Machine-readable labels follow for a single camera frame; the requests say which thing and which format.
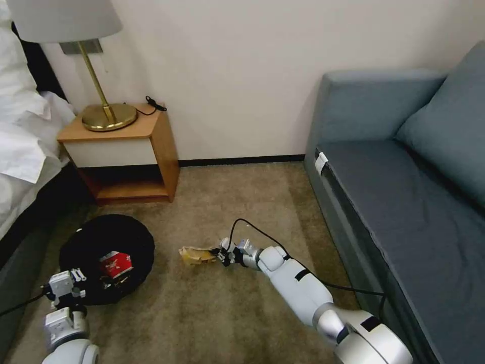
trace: crumpled paper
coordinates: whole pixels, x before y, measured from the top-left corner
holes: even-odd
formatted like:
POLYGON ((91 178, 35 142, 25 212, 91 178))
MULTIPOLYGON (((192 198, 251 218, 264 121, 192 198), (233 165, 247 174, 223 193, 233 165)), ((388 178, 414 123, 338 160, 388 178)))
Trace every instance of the crumpled paper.
POLYGON ((210 252, 212 249, 214 248, 182 247, 178 252, 185 264, 199 265, 216 261, 217 258, 210 252))

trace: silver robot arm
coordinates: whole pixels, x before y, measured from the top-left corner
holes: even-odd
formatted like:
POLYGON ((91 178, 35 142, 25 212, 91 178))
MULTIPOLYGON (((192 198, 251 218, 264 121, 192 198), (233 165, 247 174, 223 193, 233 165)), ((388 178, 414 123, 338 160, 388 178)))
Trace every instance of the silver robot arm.
POLYGON ((46 296, 55 309, 45 317, 44 329, 50 354, 42 364, 95 364, 99 348, 89 337, 86 308, 79 298, 85 292, 76 283, 85 281, 80 269, 66 270, 51 277, 46 296))
POLYGON ((225 266, 240 263, 263 272, 300 321, 334 346, 338 364, 413 362, 407 347, 386 325, 366 311, 336 307, 329 290, 281 247, 259 249, 249 240, 236 246, 225 238, 218 258, 225 266))

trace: black trash bag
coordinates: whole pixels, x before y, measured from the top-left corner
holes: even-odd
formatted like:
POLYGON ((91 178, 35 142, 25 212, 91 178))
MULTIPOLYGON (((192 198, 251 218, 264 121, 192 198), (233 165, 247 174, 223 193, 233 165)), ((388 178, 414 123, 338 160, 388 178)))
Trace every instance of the black trash bag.
POLYGON ((86 222, 62 246, 59 266, 61 271, 81 268, 87 279, 76 285, 86 290, 84 305, 116 303, 145 281, 154 250, 153 236, 141 222, 125 215, 102 215, 86 222), (132 268, 111 277, 101 260, 116 252, 128 254, 125 260, 131 259, 132 268))

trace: carpet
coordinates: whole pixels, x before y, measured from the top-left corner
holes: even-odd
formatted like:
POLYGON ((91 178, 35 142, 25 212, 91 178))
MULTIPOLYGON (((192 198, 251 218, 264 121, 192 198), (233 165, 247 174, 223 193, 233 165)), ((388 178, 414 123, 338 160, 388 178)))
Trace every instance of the carpet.
MULTIPOLYGON (((333 363, 332 348, 303 326, 261 273, 222 264, 185 266, 183 245, 212 246, 244 217, 284 244, 322 279, 348 285, 308 178, 300 162, 187 167, 175 201, 93 208, 90 217, 121 213, 147 226, 155 239, 155 263, 130 296, 88 308, 91 340, 100 364, 131 363, 333 363)), ((56 272, 60 244, 77 226, 57 231, 39 277, 56 272)), ((241 223, 234 240, 271 242, 241 223)), ((332 290, 337 305, 357 308, 351 292, 332 290)), ((49 302, 30 305, 6 360, 40 363, 49 302)))

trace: lamp shade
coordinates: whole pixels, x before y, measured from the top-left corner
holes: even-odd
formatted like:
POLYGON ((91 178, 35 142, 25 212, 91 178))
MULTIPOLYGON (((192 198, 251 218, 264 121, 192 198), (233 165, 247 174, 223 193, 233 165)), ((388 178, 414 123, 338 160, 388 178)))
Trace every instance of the lamp shade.
POLYGON ((7 0, 20 38, 59 43, 102 38, 122 29, 110 0, 7 0))

